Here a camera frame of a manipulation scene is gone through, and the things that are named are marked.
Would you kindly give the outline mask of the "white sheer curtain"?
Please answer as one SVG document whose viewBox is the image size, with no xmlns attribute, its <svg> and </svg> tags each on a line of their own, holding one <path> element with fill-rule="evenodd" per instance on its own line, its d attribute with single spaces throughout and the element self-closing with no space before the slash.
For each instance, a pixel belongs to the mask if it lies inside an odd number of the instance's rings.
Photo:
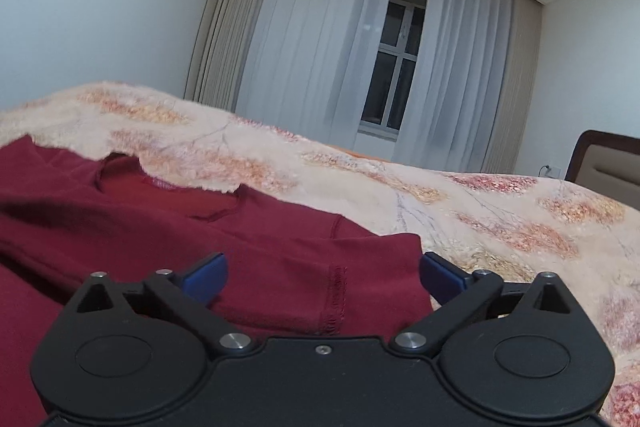
<svg viewBox="0 0 640 427">
<path fill-rule="evenodd" d="M 513 0 L 426 0 L 394 161 L 477 172 L 488 154 Z M 350 147 L 374 72 L 387 0 L 262 0 L 235 110 Z"/>
</svg>

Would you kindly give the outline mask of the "dark red shirt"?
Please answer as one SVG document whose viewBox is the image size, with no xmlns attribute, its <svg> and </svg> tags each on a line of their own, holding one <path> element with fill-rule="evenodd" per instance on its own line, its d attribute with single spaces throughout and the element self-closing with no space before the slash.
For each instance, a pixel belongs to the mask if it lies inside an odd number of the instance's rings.
<svg viewBox="0 0 640 427">
<path fill-rule="evenodd" d="M 175 187 L 135 157 L 90 160 L 23 136 L 1 151 L 2 424 L 43 420 L 29 363 L 90 274 L 135 282 L 216 253 L 229 276 L 212 309 L 258 338 L 387 338 L 432 309 L 414 234 L 376 235 L 245 185 Z"/>
</svg>

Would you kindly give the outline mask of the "floral beige bed blanket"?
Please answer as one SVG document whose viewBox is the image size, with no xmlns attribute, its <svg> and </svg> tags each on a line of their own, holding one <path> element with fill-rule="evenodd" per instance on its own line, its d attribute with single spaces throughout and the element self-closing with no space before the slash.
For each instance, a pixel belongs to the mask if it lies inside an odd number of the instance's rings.
<svg viewBox="0 0 640 427">
<path fill-rule="evenodd" d="M 141 160 L 163 181 L 231 190 L 339 213 L 380 234 L 411 232 L 466 269 L 521 282 L 553 271 L 567 283 L 616 364 L 605 418 L 639 421 L 639 213 L 574 183 L 444 173 L 326 146 L 147 87 L 97 82 L 1 114 L 1 139 L 29 135 L 98 159 Z"/>
</svg>

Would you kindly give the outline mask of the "brown padded headboard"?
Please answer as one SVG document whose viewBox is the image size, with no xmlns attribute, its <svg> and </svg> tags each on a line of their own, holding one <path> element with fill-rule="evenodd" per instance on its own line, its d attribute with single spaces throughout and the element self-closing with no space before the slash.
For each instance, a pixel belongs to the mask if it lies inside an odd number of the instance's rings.
<svg viewBox="0 0 640 427">
<path fill-rule="evenodd" d="M 640 140 L 597 130 L 582 132 L 565 180 L 639 209 Z"/>
</svg>

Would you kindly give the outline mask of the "dark window white frame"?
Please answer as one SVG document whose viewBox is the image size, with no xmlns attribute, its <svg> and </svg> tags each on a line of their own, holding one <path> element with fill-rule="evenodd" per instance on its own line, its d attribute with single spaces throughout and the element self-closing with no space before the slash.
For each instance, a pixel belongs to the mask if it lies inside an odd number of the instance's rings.
<svg viewBox="0 0 640 427">
<path fill-rule="evenodd" d="M 388 0 L 359 131 L 396 140 L 420 51 L 427 0 Z"/>
</svg>

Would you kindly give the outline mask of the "beige drape curtain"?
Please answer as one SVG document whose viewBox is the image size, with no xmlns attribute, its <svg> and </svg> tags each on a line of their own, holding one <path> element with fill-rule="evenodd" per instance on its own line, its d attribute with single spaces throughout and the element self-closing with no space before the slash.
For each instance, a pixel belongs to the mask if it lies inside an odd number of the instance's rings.
<svg viewBox="0 0 640 427">
<path fill-rule="evenodd" d="M 184 97 L 232 112 L 262 0 L 206 0 Z"/>
</svg>

